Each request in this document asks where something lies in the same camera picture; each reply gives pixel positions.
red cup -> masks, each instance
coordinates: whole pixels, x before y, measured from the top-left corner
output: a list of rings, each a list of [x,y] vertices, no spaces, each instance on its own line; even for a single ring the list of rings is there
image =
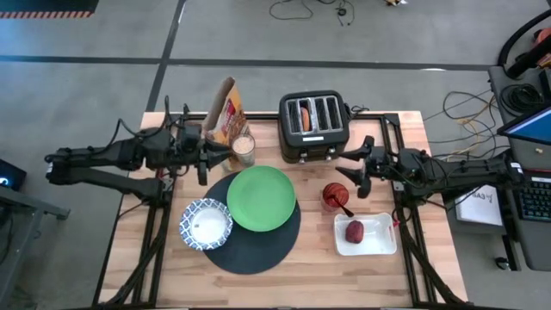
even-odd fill
[[[348,199],[348,190],[341,183],[329,183],[321,192],[321,206],[328,212],[339,210],[341,207],[338,204],[344,206]]]

patterned bowl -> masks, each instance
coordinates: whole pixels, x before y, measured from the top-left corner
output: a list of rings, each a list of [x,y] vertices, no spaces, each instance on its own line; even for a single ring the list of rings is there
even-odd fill
[[[192,201],[182,214],[180,236],[197,251],[214,250],[230,235],[233,219],[230,210],[220,201],[210,198]]]

black cable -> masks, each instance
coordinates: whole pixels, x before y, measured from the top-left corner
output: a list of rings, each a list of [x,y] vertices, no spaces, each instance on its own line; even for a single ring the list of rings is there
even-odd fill
[[[364,112],[364,111],[370,111],[370,109],[364,106],[360,107],[359,105],[353,106],[352,108],[350,108],[350,111],[348,111],[347,109],[347,112],[349,112],[348,116],[350,120],[354,120],[356,116],[358,116],[361,112]]]
[[[518,29],[503,45],[501,48],[501,51],[499,52],[498,56],[498,65],[505,67],[505,63],[507,63],[507,59],[509,58],[509,52],[511,51],[512,47],[515,45],[515,43],[520,39],[523,34],[527,33],[528,30],[532,29],[535,25],[543,21],[544,19],[551,16],[551,9],[548,9],[547,11],[541,13],[540,15],[534,17],[529,22],[525,23],[520,29]]]
[[[119,214],[119,216],[117,216],[117,220],[119,220],[122,217],[122,215],[127,214],[128,212],[131,212],[131,211],[135,210],[136,208],[141,207],[145,204],[146,204],[146,201],[142,201],[139,204],[129,208],[128,210],[125,210],[123,213],[121,213],[121,214]]]
[[[336,8],[336,10],[337,10],[337,19],[338,19],[338,22],[341,24],[341,26],[344,26],[343,20],[341,19],[341,16],[346,16],[346,4],[348,4],[352,8],[352,20],[350,22],[346,23],[347,26],[350,26],[352,24],[352,22],[354,22],[354,20],[356,19],[356,8],[354,7],[354,4],[352,4],[348,0],[341,0],[341,3],[338,4],[338,8]]]
[[[184,172],[182,172],[181,174],[176,174],[178,177],[183,177],[185,176],[186,174],[188,174],[188,171],[189,171],[189,164],[186,164],[186,170]]]
[[[449,182],[449,177],[448,177],[448,174],[446,173],[446,170],[444,169],[444,167],[442,166],[442,164],[440,163],[440,161],[434,159],[433,157],[430,158],[433,162],[435,162],[436,164],[438,164],[438,167],[440,167],[440,170],[442,171],[442,174],[444,174],[444,185],[448,186],[448,182]]]
[[[448,211],[448,208],[446,208],[446,206],[444,206],[443,204],[440,204],[440,203],[438,203],[438,202],[435,202],[435,201],[433,202],[433,201],[430,201],[430,200],[426,200],[426,201],[424,201],[424,202],[428,202],[428,203],[430,203],[430,204],[433,204],[433,205],[435,205],[435,206],[437,206],[437,207],[443,208],[444,210]]]
[[[268,10],[268,13],[270,16],[274,17],[276,20],[279,20],[279,21],[293,21],[293,20],[309,20],[310,18],[312,18],[313,16],[313,12],[310,8],[308,8],[308,6],[304,3],[304,0],[300,0],[300,3],[302,3],[302,6],[308,10],[308,12],[310,12],[310,14],[306,17],[304,16],[298,16],[298,17],[279,17],[279,16],[276,16],[274,15],[274,13],[272,12],[272,9],[278,5],[278,4],[284,4],[284,3],[290,3],[291,1],[293,0],[281,0],[281,1],[278,1],[276,3],[273,3],[272,5],[269,6],[269,10]]]
[[[421,172],[423,172],[423,184],[427,184],[427,171],[424,169],[424,165],[421,163],[421,161],[419,160],[419,158],[417,158],[417,156],[415,156],[413,153],[412,153],[412,157],[413,157],[413,160],[415,160],[415,162],[419,165],[419,167],[421,167]]]
[[[409,208],[409,207],[402,207],[404,209],[408,209],[410,211],[409,215],[406,217],[406,223],[412,219],[412,215],[413,215],[413,212],[412,210]],[[398,209],[397,208],[394,208],[394,210],[392,211],[392,213],[390,213],[390,216],[393,218],[393,221],[395,222],[399,222],[398,218],[396,217],[396,212],[398,212]]]
[[[480,155],[469,155],[469,154],[452,154],[452,153],[447,153],[447,154],[438,154],[438,155],[434,155],[433,157],[442,157],[442,156],[449,156],[449,155],[454,155],[454,156],[465,156],[465,157],[470,157],[470,158],[483,158],[485,157],[485,155],[487,155],[489,152],[492,152],[492,151],[496,151],[502,147],[510,147],[510,146],[496,146],[494,147],[493,149],[490,149],[486,152],[484,152],[483,154],[480,154]]]
[[[469,117],[472,117],[473,119],[476,118],[477,116],[479,116],[483,111],[484,109],[482,109],[480,112],[477,112],[477,113],[473,113],[473,114],[470,114],[470,115],[463,115],[463,116],[453,116],[449,113],[449,110],[452,109],[453,107],[457,106],[453,106],[451,108],[447,108],[446,107],[446,102],[448,101],[448,99],[452,96],[452,95],[464,95],[464,96],[469,96],[470,98],[468,100],[472,100],[472,99],[477,99],[483,103],[485,103],[487,106],[488,106],[488,109],[490,110],[490,116],[492,117],[492,125],[490,126],[490,128],[494,128],[496,126],[496,120],[495,120],[495,117],[493,116],[493,113],[492,113],[492,106],[490,104],[490,102],[482,99],[480,97],[480,95],[474,95],[474,94],[471,94],[471,93],[468,93],[468,92],[465,92],[465,91],[450,91],[445,97],[444,97],[444,100],[442,102],[442,112],[441,113],[444,113],[446,114],[446,116],[448,118],[450,118],[451,120],[461,120],[461,119],[468,119]],[[480,133],[484,133],[486,131],[490,131],[491,132],[491,129],[487,129],[488,126],[486,126],[486,130],[483,130],[483,131],[480,131],[478,133],[473,133],[467,137],[464,137],[464,138],[458,138],[458,139],[451,139],[451,140],[445,140],[445,141],[429,141],[429,143],[433,143],[433,144],[441,144],[441,143],[450,143],[450,142],[457,142],[457,141],[462,141],[462,140],[467,140],[469,138],[472,138],[476,135],[479,135]]]
[[[501,90],[501,105],[516,117],[543,106],[543,96],[531,84],[509,85]]]
[[[478,188],[476,189],[473,189],[470,193],[468,193],[465,197],[463,197],[463,199],[461,199],[460,201],[456,202],[451,208],[447,209],[446,212],[449,212],[451,210],[453,210],[458,204],[461,204],[462,202],[464,202],[468,197],[470,197],[471,195],[473,195],[474,193],[476,193],[479,189],[481,189],[482,186],[479,186]]]
[[[2,258],[0,258],[0,265],[2,265],[3,262],[6,260],[6,257],[8,257],[9,249],[11,248],[11,242],[14,238],[13,229],[14,229],[14,215],[10,213],[8,237],[6,238],[6,246],[3,249]]]
[[[404,182],[410,184],[413,188],[415,188],[415,189],[423,189],[424,188],[423,186],[417,185],[417,184],[413,183],[412,181],[408,180],[408,178],[406,176],[404,176],[401,172],[396,170],[396,168],[392,167],[391,165],[387,166],[387,168],[394,171],[394,173],[396,173],[398,176],[400,176]]]
[[[117,120],[117,124],[115,126],[115,131],[113,132],[113,135],[111,136],[111,139],[109,140],[109,142],[107,143],[107,145],[105,145],[101,150],[97,151],[96,149],[94,149],[92,146],[88,146],[88,148],[90,149],[90,153],[88,154],[82,154],[82,155],[79,155],[79,156],[93,156],[93,155],[99,155],[99,154],[102,154],[104,152],[106,152],[112,145],[113,143],[115,142],[115,139],[117,137],[117,135],[119,134],[119,129],[121,127],[121,125],[131,134],[133,135],[134,137],[138,137],[138,138],[151,138],[152,136],[154,136],[155,134],[157,133],[160,133],[161,130],[163,129],[163,127],[167,124],[167,121],[170,119],[170,106],[169,106],[169,99],[168,99],[168,96],[166,96],[164,98],[164,119],[163,119],[163,124],[161,126],[159,126],[159,128],[154,131],[153,133],[148,133],[148,134],[142,134],[142,133],[135,133],[132,129],[130,129],[130,127],[126,124],[126,122],[124,122],[121,118]],[[65,158],[67,156],[77,156],[77,155],[57,155],[57,154],[50,154],[50,155],[46,155],[44,157],[44,160],[47,162],[47,163],[51,163],[52,162],[52,159],[54,157],[57,157],[57,158]]]
[[[484,95],[485,93],[490,92],[490,91],[492,91],[492,90],[484,90],[484,91],[482,91],[481,93],[477,94],[476,96],[482,96],[482,95]],[[463,103],[467,103],[467,102],[469,102],[469,101],[471,101],[471,100],[473,100],[472,97],[471,97],[471,98],[468,98],[467,100],[464,100],[464,101],[462,101],[462,102],[459,102],[459,103],[457,103],[457,104],[454,104],[453,106],[449,107],[448,110],[451,110],[451,109],[453,109],[453,108],[457,108],[457,107],[459,107],[460,105],[462,105]],[[428,116],[428,117],[424,118],[423,121],[428,121],[429,119],[431,119],[431,118],[433,118],[433,117],[436,117],[436,116],[439,116],[439,115],[442,114],[442,113],[444,113],[444,111],[440,111],[440,112],[438,112],[438,113],[436,113],[436,114],[433,114],[433,115],[431,115],[431,116]]]

black round placemat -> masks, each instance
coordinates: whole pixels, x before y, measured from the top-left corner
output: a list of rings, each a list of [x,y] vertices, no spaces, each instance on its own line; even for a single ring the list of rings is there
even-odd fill
[[[205,194],[227,204],[226,196],[230,183],[238,173],[219,180]],[[269,232],[252,232],[233,222],[232,233],[218,249],[205,251],[208,259],[223,270],[251,275],[278,265],[293,248],[300,228],[299,203],[294,205],[291,217],[281,226]]]

wire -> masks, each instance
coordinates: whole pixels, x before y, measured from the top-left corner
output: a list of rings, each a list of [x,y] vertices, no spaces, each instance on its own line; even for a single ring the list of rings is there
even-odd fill
[[[409,207],[402,207],[404,209],[408,209],[410,211],[410,213],[408,214],[408,216],[406,216],[406,223],[412,219],[412,216],[413,216],[413,212],[412,210],[409,208]],[[393,221],[394,222],[399,222],[398,218],[396,217],[396,212],[398,212],[398,208],[394,208],[394,210],[392,211],[392,213],[390,213],[390,216],[393,218]]]
[[[417,184],[413,183],[412,181],[408,180],[408,178],[406,176],[404,176],[402,173],[400,173],[398,170],[396,170],[396,168],[392,167],[391,165],[387,166],[387,168],[394,171],[394,173],[399,175],[404,182],[410,184],[413,188],[415,188],[415,189],[423,189],[424,188],[423,186],[417,185]]]
[[[370,111],[369,108],[366,108],[364,106],[355,105],[350,110],[348,109],[348,105],[346,105],[346,112],[348,114],[349,120],[353,120],[358,116],[361,112]]]
[[[543,96],[531,84],[515,84],[501,90],[501,105],[516,117],[543,105]]]
[[[354,20],[356,19],[356,8],[354,7],[354,4],[352,4],[348,0],[341,0],[341,3],[338,4],[338,8],[336,8],[336,10],[337,10],[337,19],[338,19],[338,22],[341,24],[341,26],[344,26],[344,24],[343,24],[343,20],[341,19],[340,12],[343,11],[344,12],[343,16],[346,16],[346,4],[348,4],[352,8],[352,20],[350,22],[347,22],[346,25],[350,26],[354,22]]]
[[[321,4],[325,4],[325,5],[329,5],[329,4],[334,4],[337,0],[329,0],[329,1],[325,1],[325,0],[317,0],[319,3]],[[337,10],[337,19],[338,19],[338,22],[341,24],[341,26],[344,26],[343,24],[343,21],[341,19],[341,14],[340,12],[343,12],[342,16],[346,16],[346,6],[350,6],[352,8],[352,19],[350,20],[350,22],[347,22],[346,24],[348,26],[350,26],[354,20],[356,19],[356,8],[354,7],[354,4],[352,4],[349,0],[340,0],[341,2],[339,3],[338,7],[336,7],[335,9]],[[281,17],[281,16],[278,16],[276,14],[274,14],[274,7],[277,6],[277,5],[283,5],[285,3],[291,3],[293,2],[293,0],[280,0],[280,1],[277,1],[275,3],[272,3],[272,5],[269,6],[269,9],[268,9],[268,13],[270,16],[272,16],[273,18],[275,18],[276,20],[279,20],[279,21],[305,21],[305,20],[309,20],[313,17],[313,11],[312,9],[310,9],[304,2],[304,0],[300,0],[300,4],[302,4],[302,6],[308,11],[308,15],[306,16],[291,16],[291,17]]]
[[[479,94],[477,94],[477,95],[474,95],[474,96],[482,96],[482,95],[484,95],[485,93],[490,92],[490,91],[491,91],[491,90],[484,90],[484,91],[482,91],[481,93],[479,93]],[[470,97],[470,98],[468,98],[467,100],[464,100],[464,101],[462,101],[462,102],[459,102],[459,103],[457,103],[457,104],[455,104],[455,105],[449,107],[448,110],[451,110],[451,109],[453,109],[453,108],[457,108],[457,107],[459,107],[460,105],[462,105],[463,103],[467,103],[467,102],[469,102],[469,101],[471,101],[471,100],[473,100],[473,99],[474,99],[473,97]],[[428,117],[424,118],[423,121],[428,121],[429,119],[431,119],[431,118],[433,118],[433,117],[436,117],[436,116],[439,116],[439,115],[442,114],[442,113],[444,113],[444,111],[440,111],[440,112],[438,112],[438,113],[436,113],[436,114],[433,114],[433,115],[431,115],[431,116],[428,116]]]
[[[478,112],[470,114],[470,115],[453,116],[449,113],[449,110],[451,108],[446,107],[446,103],[452,95],[469,96],[468,100],[476,99],[480,102],[483,102],[485,104],[485,106],[481,110],[479,110]],[[468,146],[467,148],[464,148],[462,150],[455,150],[455,151],[453,151],[449,154],[445,154],[445,155],[443,154],[444,156],[446,156],[446,158],[444,160],[449,160],[452,157],[460,156],[463,153],[469,154],[470,152],[477,149],[482,143],[485,143],[488,140],[493,140],[494,149],[492,149],[491,152],[495,152],[495,148],[497,147],[497,140],[496,140],[496,135],[492,132],[492,129],[497,126],[496,119],[495,119],[495,117],[493,115],[493,112],[492,112],[492,108],[494,108],[494,109],[496,108],[495,105],[494,105],[495,102],[496,102],[495,96],[493,96],[492,99],[488,102],[485,99],[481,98],[479,95],[474,95],[474,94],[464,92],[464,91],[450,91],[444,97],[442,113],[444,113],[451,120],[457,121],[459,125],[463,126],[465,128],[465,130],[467,130],[471,134],[468,135],[467,137],[463,137],[463,138],[450,139],[450,140],[444,140],[444,141],[429,141],[429,143],[431,143],[431,144],[444,144],[444,143],[463,141],[463,140],[467,140],[467,139],[476,137],[476,141],[473,144],[471,144],[470,146]],[[481,116],[482,113],[484,113],[486,110],[488,110],[488,112],[490,114],[490,117],[492,118],[492,125],[491,126],[487,126],[484,122],[476,120],[476,118]],[[485,129],[481,130],[481,131],[477,130],[477,128],[474,126],[474,123],[483,126]],[[486,132],[489,132],[490,134],[489,135],[486,135],[486,134],[483,135],[482,134],[482,133],[486,133]]]
[[[93,155],[99,155],[99,154],[102,154],[106,151],[109,150],[109,148],[114,144],[115,142],[115,139],[117,137],[117,135],[119,134],[119,129],[121,127],[121,125],[131,134],[133,135],[134,137],[137,137],[137,138],[151,138],[152,136],[154,136],[155,134],[158,134],[161,132],[161,130],[163,130],[163,127],[167,125],[167,121],[170,119],[170,105],[169,105],[169,97],[166,96],[164,98],[164,119],[163,119],[163,123],[161,126],[159,126],[157,128],[157,130],[155,130],[154,132],[152,133],[148,133],[148,134],[143,134],[143,133],[135,133],[132,129],[130,129],[130,127],[126,124],[126,122],[124,122],[121,118],[119,118],[117,120],[117,124],[115,126],[115,131],[113,132],[113,135],[111,136],[111,139],[109,140],[109,142],[107,143],[107,145],[105,145],[103,148],[101,148],[99,151],[96,150],[94,147],[92,146],[88,146],[87,148],[90,150],[90,153],[87,153],[87,154],[79,154],[79,155],[71,155],[71,154],[67,154],[67,155],[58,155],[58,154],[49,154],[49,155],[46,155],[44,157],[44,160],[47,162],[47,163],[51,163],[52,160],[54,158],[67,158],[67,157],[70,157],[70,156],[93,156]]]
[[[125,210],[123,213],[121,213],[121,214],[119,214],[119,216],[117,216],[117,220],[119,220],[122,217],[122,215],[127,214],[128,212],[131,212],[131,211],[135,210],[136,208],[141,207],[145,204],[146,204],[146,201],[142,201],[139,204],[129,208],[128,210]]]
[[[435,202],[435,201],[433,202],[433,201],[430,201],[430,200],[426,200],[426,201],[424,201],[424,202],[433,204],[433,205],[435,205],[435,206],[437,206],[437,207],[443,208],[444,210],[448,211],[448,208],[446,208],[446,206],[444,206],[443,204],[440,204],[440,203],[438,203],[438,202]]]
[[[3,249],[2,258],[0,258],[0,265],[2,265],[3,262],[6,260],[6,257],[8,257],[9,248],[11,247],[11,241],[14,238],[13,229],[14,229],[14,215],[10,213],[8,237],[6,239],[6,246]]]
[[[470,158],[483,158],[485,157],[485,155],[487,155],[489,152],[495,152],[496,150],[500,149],[500,148],[503,148],[503,147],[510,147],[510,146],[496,146],[494,147],[493,149],[490,149],[488,151],[486,151],[485,153],[483,154],[480,154],[480,155],[470,155],[470,154],[455,154],[456,156],[466,156],[466,157],[470,157]],[[432,157],[433,158],[436,158],[436,157],[441,157],[441,156],[448,156],[448,155],[453,155],[451,153],[448,153],[448,154],[438,154],[438,155],[433,155]]]
[[[308,10],[308,12],[310,12],[310,14],[306,17],[304,16],[297,16],[297,17],[279,17],[279,16],[276,16],[274,15],[274,13],[272,12],[272,9],[278,5],[278,4],[284,4],[284,3],[290,3],[292,2],[293,0],[281,0],[281,1],[278,1],[276,3],[273,3],[272,5],[269,6],[269,10],[268,10],[268,13],[270,16],[274,17],[276,20],[279,20],[279,21],[294,21],[294,20],[309,20],[310,18],[312,18],[313,16],[313,12],[310,8],[308,8],[308,6],[304,3],[304,0],[300,0],[300,3],[302,3],[302,6]]]
[[[540,23],[541,21],[545,20],[546,18],[551,16],[551,9],[546,10],[545,12],[541,13],[540,15],[534,17],[529,22],[525,23],[522,27],[520,27],[503,45],[501,48],[501,51],[499,52],[498,56],[498,65],[505,68],[505,63],[507,62],[507,58],[509,56],[509,52],[511,51],[512,47],[515,45],[515,43],[520,39],[523,34],[527,33],[528,30],[532,29],[535,25]]]
[[[461,199],[460,201],[456,202],[454,204],[454,206],[452,206],[451,208],[447,209],[446,212],[449,212],[451,210],[453,210],[458,204],[461,204],[462,202],[464,202],[468,197],[470,197],[471,195],[473,195],[474,193],[476,193],[479,189],[481,189],[482,186],[479,186],[478,188],[476,189],[473,189],[470,193],[468,193],[465,197],[463,197],[463,199]]]
[[[419,167],[421,167],[421,171],[423,172],[423,183],[424,184],[427,184],[427,171],[424,169],[424,165],[421,163],[421,161],[419,160],[419,158],[417,158],[417,156],[415,156],[415,154],[412,153],[412,157],[413,157],[413,160],[415,160],[415,162],[419,165]]]

